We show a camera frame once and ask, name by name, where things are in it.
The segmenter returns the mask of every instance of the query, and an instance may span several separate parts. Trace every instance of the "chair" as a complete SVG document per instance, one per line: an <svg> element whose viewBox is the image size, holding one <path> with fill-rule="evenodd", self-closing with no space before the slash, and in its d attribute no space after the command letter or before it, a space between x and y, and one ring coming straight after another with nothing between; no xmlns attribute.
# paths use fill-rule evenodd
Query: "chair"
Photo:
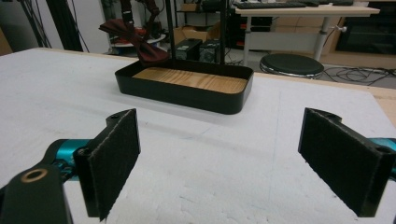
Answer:
<svg viewBox="0 0 396 224"><path fill-rule="evenodd" d="M260 69L263 72L289 77L317 78L324 67L315 59L301 55L276 53L262 57Z"/></svg>

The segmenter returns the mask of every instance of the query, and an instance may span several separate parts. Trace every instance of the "white desk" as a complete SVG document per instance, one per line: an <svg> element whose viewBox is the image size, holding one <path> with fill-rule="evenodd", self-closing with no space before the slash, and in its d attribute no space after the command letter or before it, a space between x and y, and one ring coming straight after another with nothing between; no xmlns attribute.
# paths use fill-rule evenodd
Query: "white desk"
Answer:
<svg viewBox="0 0 396 224"><path fill-rule="evenodd" d="M314 51L314 59L319 60L331 17L368 17L379 13L379 9L369 7L297 7L272 9L239 9L236 14L247 17L245 31L244 66L248 65L250 49L272 50L309 50ZM323 17L323 23L318 34L286 34L273 32L251 32L252 17Z"/></svg>
<svg viewBox="0 0 396 224"><path fill-rule="evenodd" d="M0 185L56 139L94 138L107 116L135 107L142 152L108 224L392 223L395 182L375 218L358 218L297 152L307 106L367 137L396 137L370 93L256 76L243 110L225 116L121 94L114 72L133 61L44 49L0 57ZM64 189L75 223L98 223L79 183Z"/></svg>

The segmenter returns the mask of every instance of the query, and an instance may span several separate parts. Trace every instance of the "table surface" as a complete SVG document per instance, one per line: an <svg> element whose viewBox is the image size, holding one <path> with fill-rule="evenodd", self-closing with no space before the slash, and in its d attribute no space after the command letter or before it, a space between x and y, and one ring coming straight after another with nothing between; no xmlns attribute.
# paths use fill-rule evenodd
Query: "table surface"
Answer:
<svg viewBox="0 0 396 224"><path fill-rule="evenodd" d="M235 9L241 16L315 16L315 17L354 17L378 14L379 9L370 7L295 7L295 8L270 8L270 9Z"/></svg>
<svg viewBox="0 0 396 224"><path fill-rule="evenodd" d="M142 152L106 223L393 222L395 182L375 218L356 217L297 147L306 107L366 137L395 137L382 109L396 111L395 90L255 74L243 110L226 116L121 94L114 73L134 61L48 49L0 57L0 185L53 141L94 138L107 116L136 108ZM78 182L64 190L75 223L98 222Z"/></svg>

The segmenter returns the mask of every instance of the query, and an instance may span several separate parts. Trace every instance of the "screw hole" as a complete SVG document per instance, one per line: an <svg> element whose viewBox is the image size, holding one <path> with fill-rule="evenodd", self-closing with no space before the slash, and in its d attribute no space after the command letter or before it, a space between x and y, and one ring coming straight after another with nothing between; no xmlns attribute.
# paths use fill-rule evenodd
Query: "screw hole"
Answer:
<svg viewBox="0 0 396 224"><path fill-rule="evenodd" d="M48 173L48 170L46 169L35 169L32 171L29 171L28 173L24 174L21 177L21 181L23 183L32 183L35 182L41 178L43 178L44 176L46 176Z"/></svg>

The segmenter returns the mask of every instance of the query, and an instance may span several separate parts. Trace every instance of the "black cable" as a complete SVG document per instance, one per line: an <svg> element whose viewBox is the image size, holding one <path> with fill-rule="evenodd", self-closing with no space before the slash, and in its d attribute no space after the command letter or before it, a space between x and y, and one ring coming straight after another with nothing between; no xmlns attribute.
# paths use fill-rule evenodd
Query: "black cable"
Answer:
<svg viewBox="0 0 396 224"><path fill-rule="evenodd" d="M223 33L227 27L227 19L226 15L227 10L229 9L230 2L229 0L220 0L220 3L223 7L220 8L220 64L225 64L225 34Z"/></svg>
<svg viewBox="0 0 396 224"><path fill-rule="evenodd" d="M64 49L84 51L72 13L65 0L46 0Z"/></svg>
<svg viewBox="0 0 396 224"><path fill-rule="evenodd" d="M225 41L227 41L228 48L227 48L227 52L225 52L225 54L224 54L224 57L227 56L227 57L230 59L230 61L227 62L226 64L228 64L228 65L234 65L233 59L231 58L231 55L230 55L230 52L231 52L231 38L230 38L230 35L227 35L228 33L230 33L229 27L226 26L226 37L227 37L227 38L226 38Z"/></svg>
<svg viewBox="0 0 396 224"><path fill-rule="evenodd" d="M336 26L338 26L338 25L340 24L341 19L342 19L342 18L340 18L340 19L338 20ZM334 33L334 29L332 29L332 31L327 35L326 40L325 40L324 43L323 43L323 46L326 45L326 43L327 43L327 41L329 40L329 37L332 35L332 33Z"/></svg>
<svg viewBox="0 0 396 224"><path fill-rule="evenodd" d="M163 0L163 8L160 9L160 13L162 13L164 9L165 9L165 0Z"/></svg>
<svg viewBox="0 0 396 224"><path fill-rule="evenodd" d="M85 43L84 37L82 37L82 34L81 34L81 32L79 31L79 29L78 29L78 24L77 24L77 13L76 13L76 6L75 6L75 4L74 4L74 0L72 0L72 5L73 5L74 16L75 16L75 18L74 18L74 23L75 23L75 25L76 25L76 29L77 29L78 35L79 35L79 37L81 37L81 40L82 40L82 43L84 44L85 49L86 49L88 52L90 52L90 50L89 50L88 47L87 47L87 44Z"/></svg>
<svg viewBox="0 0 396 224"><path fill-rule="evenodd" d="M226 35L226 36L227 36L226 41L227 41L229 47L227 48L227 52L225 53L224 57L227 56L230 59L230 61L225 63L225 64L228 64L228 65L240 65L242 63L242 60L234 61L231 58L231 55L230 55L230 52L231 52L231 38L230 38L229 35Z"/></svg>
<svg viewBox="0 0 396 224"><path fill-rule="evenodd" d="M42 32L42 34L44 36L44 41L46 43L46 47L47 48L48 47L52 48L52 45L50 44L50 40L47 37L46 30L44 29L44 23L43 23L43 19L41 18L40 7L38 6L37 0L35 0L35 7L37 7L37 13L38 13L38 18L39 18L39 23L38 24L39 24L41 32Z"/></svg>
<svg viewBox="0 0 396 224"><path fill-rule="evenodd" d="M330 75L330 71L334 69L339 69L339 71ZM368 67L334 67L324 70L323 74L326 74L334 82L339 82L341 79L366 86L371 86L384 78L396 78L394 69Z"/></svg>
<svg viewBox="0 0 396 224"><path fill-rule="evenodd" d="M296 25L294 26L294 33L296 33L296 31L297 31L297 26L298 26L298 23L300 22L300 19L301 19L301 17L299 17L297 19Z"/></svg>
<svg viewBox="0 0 396 224"><path fill-rule="evenodd" d="M28 19L28 21L30 23L30 26L32 27L33 33L35 34L35 39L37 41L38 46L40 48L43 47L43 40L42 40L41 35L38 32L38 29L37 29L37 27L35 25L35 21L34 21L34 19L32 17L32 14L31 14L31 10L29 10L29 8L28 8L28 6L27 6L25 1L21 1L21 6L22 6L22 9L23 9L23 12L25 13L25 15L26 15L26 17L27 17L27 19Z"/></svg>

